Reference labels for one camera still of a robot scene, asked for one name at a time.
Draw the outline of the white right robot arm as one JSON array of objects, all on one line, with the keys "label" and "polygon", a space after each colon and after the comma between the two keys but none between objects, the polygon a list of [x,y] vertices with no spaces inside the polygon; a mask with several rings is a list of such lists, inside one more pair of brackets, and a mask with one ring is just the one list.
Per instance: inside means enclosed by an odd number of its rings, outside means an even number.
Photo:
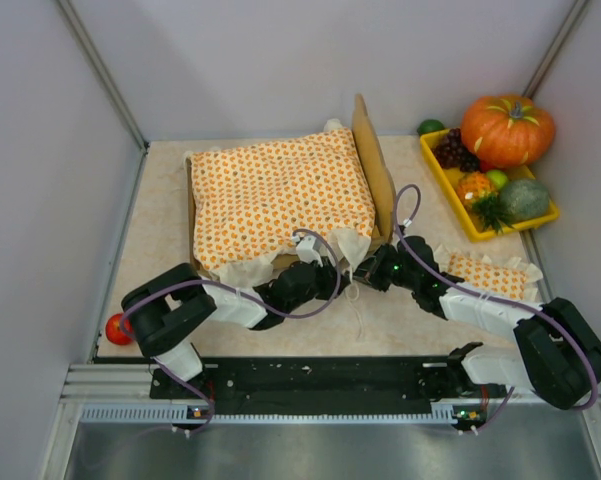
[{"label": "white right robot arm", "polygon": [[405,288],[422,310],[512,342],[510,348],[478,343],[458,351],[473,384],[523,388],[569,410],[601,383],[601,340],[571,301],[525,302],[479,289],[441,271],[420,236],[381,246],[353,277],[378,291]]}]

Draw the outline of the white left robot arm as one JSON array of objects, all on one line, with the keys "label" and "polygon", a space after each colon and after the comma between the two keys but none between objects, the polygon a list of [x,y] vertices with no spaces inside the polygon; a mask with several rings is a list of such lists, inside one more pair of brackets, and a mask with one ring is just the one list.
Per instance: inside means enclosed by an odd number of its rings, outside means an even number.
[{"label": "white left robot arm", "polygon": [[205,279],[193,265],[181,263],[126,294],[121,321],[144,357],[173,380],[190,382],[204,366],[188,337],[204,322],[267,330],[286,319],[317,315],[349,284],[325,259],[295,262],[273,280],[242,290]]}]

